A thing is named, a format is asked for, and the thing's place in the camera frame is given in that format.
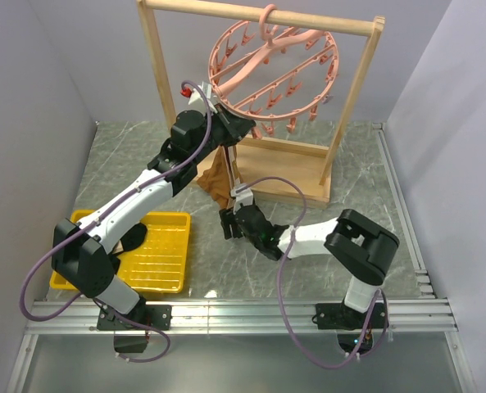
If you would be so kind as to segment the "brown underwear beige waistband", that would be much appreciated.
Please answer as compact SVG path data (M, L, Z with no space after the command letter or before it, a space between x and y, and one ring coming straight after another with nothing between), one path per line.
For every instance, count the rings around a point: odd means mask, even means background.
M211 167L198 178L197 185L223 210L233 205L230 192L241 182L236 147L219 147Z

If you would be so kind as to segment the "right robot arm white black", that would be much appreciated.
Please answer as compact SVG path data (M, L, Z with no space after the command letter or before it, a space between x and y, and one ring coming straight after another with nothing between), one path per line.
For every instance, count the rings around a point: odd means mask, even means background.
M261 254L278 261L307 255L332 255L351 275L341 305L333 312L316 309L329 329L356 330L370 317L370 302L399 248L398 237L353 209L318 224L272 224L252 204L219 212L226 239L245 237Z

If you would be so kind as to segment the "aluminium rail frame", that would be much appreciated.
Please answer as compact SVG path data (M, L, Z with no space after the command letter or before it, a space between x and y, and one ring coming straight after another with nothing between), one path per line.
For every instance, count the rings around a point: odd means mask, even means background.
M22 392L458 392L445 328L449 304L435 297L414 238L393 195L393 176L371 122L349 125L324 210L261 201L277 224L302 216L306 224L353 208L395 232L401 245L384 289L392 328L377 351L341 369L312 364L292 343L275 293L277 265L243 239L227 241L217 204L185 188L165 210L191 215L183 290L164 297L173 306L171 349L153 337L148 362L113 354L109 334L95 331L95 305L83 301L38 326L19 362Z

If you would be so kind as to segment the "pink round clip hanger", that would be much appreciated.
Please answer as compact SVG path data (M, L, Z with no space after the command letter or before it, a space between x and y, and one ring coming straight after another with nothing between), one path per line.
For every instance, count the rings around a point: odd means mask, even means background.
M317 117L338 75L334 36L324 30L272 25L276 5L264 7L257 22L230 26L211 50L208 82L225 109L255 122L255 139L274 136L279 121L293 133L297 120Z

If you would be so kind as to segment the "wooden hanging rack frame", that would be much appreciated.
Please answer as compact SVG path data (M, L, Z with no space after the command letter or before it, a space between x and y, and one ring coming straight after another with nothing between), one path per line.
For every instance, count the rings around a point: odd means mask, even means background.
M212 48L207 77L223 108L233 115L256 121L257 126L252 136L240 142L238 150L224 154L226 170L233 182L256 181L265 176L284 177L299 186L310 207L325 208L330 198L332 165L384 31L384 17L376 16L373 21L351 20L280 11L273 4L258 8L208 1L139 1L137 8L167 124L173 123L176 112L155 12L172 11L236 21ZM319 107L329 98L338 75L339 54L333 37L335 33L363 36L366 45L332 142L328 148L323 148L274 138L275 123L287 121L287 130L292 132L299 116L308 114L309 119L314 120ZM285 53L294 45L310 49L320 40L325 45L318 53L242 101L236 104L229 102L229 94L259 65L268 63L274 54ZM253 104L263 95L268 97L267 109L272 109L281 99L294 94L301 87L295 83L295 77L315 62L329 68L322 92L310 103L282 115L263 115L261 109L253 109Z

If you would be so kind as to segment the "black underwear in tray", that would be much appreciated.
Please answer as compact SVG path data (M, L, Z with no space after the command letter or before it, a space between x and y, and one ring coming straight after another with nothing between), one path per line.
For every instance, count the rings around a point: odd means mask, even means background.
M137 223L116 243L109 254L111 266L115 273L118 272L120 267L119 256L140 247L144 243L147 233L147 227L142 223Z

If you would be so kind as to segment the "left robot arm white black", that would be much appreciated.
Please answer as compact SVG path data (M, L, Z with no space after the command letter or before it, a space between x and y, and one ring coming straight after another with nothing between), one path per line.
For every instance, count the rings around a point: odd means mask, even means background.
M180 112L160 152L134 182L79 222L63 219L55 227L53 270L85 297L113 308L125 328L145 324L146 301L117 276L112 250L148 212L187 187L199 163L218 147L236 145L255 124L221 108L210 115Z

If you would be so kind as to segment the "yellow plastic tray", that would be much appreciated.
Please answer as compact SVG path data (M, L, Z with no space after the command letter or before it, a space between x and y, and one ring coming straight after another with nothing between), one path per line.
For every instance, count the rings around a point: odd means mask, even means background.
M117 273L109 254L116 243L134 226L107 228L96 224L94 210L77 210L63 219L53 238L50 287L96 295L113 278L144 293L178 293L184 285L185 262L191 217L183 212L149 212L137 223L148 233L144 243L119 256Z

